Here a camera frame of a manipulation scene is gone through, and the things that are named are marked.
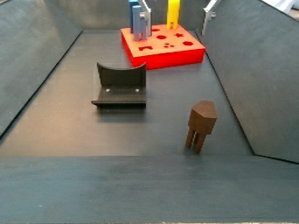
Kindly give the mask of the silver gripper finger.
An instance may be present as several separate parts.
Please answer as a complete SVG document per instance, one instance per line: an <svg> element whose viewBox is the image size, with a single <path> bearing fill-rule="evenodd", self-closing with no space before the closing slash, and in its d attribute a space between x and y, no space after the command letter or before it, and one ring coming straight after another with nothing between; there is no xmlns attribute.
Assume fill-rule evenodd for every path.
<svg viewBox="0 0 299 224"><path fill-rule="evenodd" d="M203 8L203 11L204 11L204 19L203 19L203 24L202 24L200 35L204 35L208 22L216 16L216 12L214 10L215 10L215 8L218 7L219 4L220 4L220 0L210 0L210 3Z"/></svg>
<svg viewBox="0 0 299 224"><path fill-rule="evenodd" d="M146 0L138 0L138 2L142 6L140 17L146 22L146 35L151 37L152 36L152 10L147 5Z"/></svg>

